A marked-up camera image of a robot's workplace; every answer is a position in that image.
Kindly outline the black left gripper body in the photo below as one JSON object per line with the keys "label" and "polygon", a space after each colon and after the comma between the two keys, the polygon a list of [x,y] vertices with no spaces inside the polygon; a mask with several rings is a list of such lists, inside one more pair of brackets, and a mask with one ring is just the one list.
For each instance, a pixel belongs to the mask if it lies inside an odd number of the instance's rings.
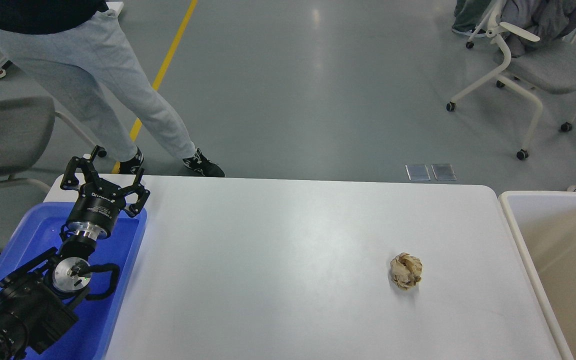
{"label": "black left gripper body", "polygon": [[126,207],[126,192],[116,184],[103,181],[101,185],[86,183],[79,187],[65,226],[72,232],[96,232],[94,239],[107,239],[112,235],[121,210]]}

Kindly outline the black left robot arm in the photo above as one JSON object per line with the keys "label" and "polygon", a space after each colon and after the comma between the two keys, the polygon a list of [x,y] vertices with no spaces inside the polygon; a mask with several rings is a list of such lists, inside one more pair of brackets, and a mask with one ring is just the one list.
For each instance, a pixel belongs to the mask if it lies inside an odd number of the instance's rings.
{"label": "black left robot arm", "polygon": [[102,178],[94,156],[73,157],[60,184],[78,198],[61,227],[60,248],[51,247],[0,281],[0,360],[22,360],[26,349],[43,353],[78,321],[75,308],[84,300],[100,301],[116,292],[121,267],[91,264],[98,240],[112,234],[121,212],[136,217],[150,191],[139,166],[131,185]]}

